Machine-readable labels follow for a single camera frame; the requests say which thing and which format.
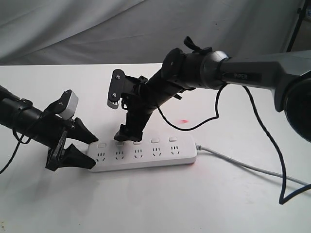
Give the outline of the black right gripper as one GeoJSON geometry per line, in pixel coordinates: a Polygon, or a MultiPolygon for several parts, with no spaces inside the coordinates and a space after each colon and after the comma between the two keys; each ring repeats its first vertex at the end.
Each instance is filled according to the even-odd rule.
{"type": "Polygon", "coordinates": [[[135,78],[126,75],[124,77],[123,89],[121,91],[121,106],[127,110],[126,122],[121,124],[114,139],[117,141],[133,141],[142,140],[142,130],[145,128],[153,110],[151,104],[150,84],[159,80],[158,75],[152,76],[150,79],[140,76],[135,78]]]}

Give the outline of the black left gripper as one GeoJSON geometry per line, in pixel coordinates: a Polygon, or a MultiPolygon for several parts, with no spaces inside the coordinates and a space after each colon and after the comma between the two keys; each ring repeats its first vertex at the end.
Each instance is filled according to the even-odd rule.
{"type": "Polygon", "coordinates": [[[80,118],[75,118],[72,123],[73,117],[68,120],[60,117],[59,113],[65,108],[61,97],[49,104],[40,118],[49,147],[46,168],[52,171],[59,167],[91,169],[95,166],[94,159],[82,153],[73,144],[67,149],[63,148],[67,137],[86,144],[97,142],[98,138],[86,128],[80,118]]]}

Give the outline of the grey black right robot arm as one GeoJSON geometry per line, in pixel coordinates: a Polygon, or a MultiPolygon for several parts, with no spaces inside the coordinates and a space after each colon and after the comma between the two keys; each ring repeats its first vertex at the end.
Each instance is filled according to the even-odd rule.
{"type": "Polygon", "coordinates": [[[311,53],[308,50],[230,57],[223,51],[200,48],[186,37],[191,53],[171,50],[151,78],[131,77],[113,71],[108,105],[127,111],[126,122],[114,136],[117,141],[140,141],[152,112],[170,98],[197,88],[219,90],[236,84],[270,90],[275,110],[284,112],[290,126],[311,139],[311,53]]]}

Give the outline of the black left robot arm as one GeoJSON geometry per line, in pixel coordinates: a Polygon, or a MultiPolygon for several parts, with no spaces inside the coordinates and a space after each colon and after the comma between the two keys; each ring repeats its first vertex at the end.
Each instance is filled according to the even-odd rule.
{"type": "Polygon", "coordinates": [[[12,130],[18,145],[34,140],[48,147],[46,169],[56,171],[63,167],[91,169],[94,159],[88,157],[73,144],[65,148],[67,139],[86,144],[97,142],[80,118],[74,118],[78,97],[66,90],[61,97],[40,111],[27,99],[21,99],[6,88],[0,88],[0,123],[12,130]]]}

